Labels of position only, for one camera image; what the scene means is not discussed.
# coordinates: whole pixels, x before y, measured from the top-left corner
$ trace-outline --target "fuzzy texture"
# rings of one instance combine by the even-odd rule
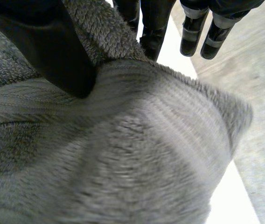
[[[69,96],[0,33],[0,224],[204,223],[251,107],[146,59],[104,0],[63,2],[97,83]]]

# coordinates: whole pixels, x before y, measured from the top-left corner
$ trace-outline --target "floor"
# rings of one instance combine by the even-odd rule
[[[182,35],[184,12],[179,1],[172,18]],[[265,2],[235,25],[216,58],[207,61],[200,50],[211,20],[210,13],[191,61],[200,79],[253,105],[253,125],[240,144],[235,164],[260,223],[265,224]]]

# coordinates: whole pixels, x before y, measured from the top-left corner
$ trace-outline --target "gray fleece blanket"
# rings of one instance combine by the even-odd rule
[[[203,224],[251,107],[147,60],[104,0],[63,2],[97,83],[69,96],[0,33],[0,224]]]

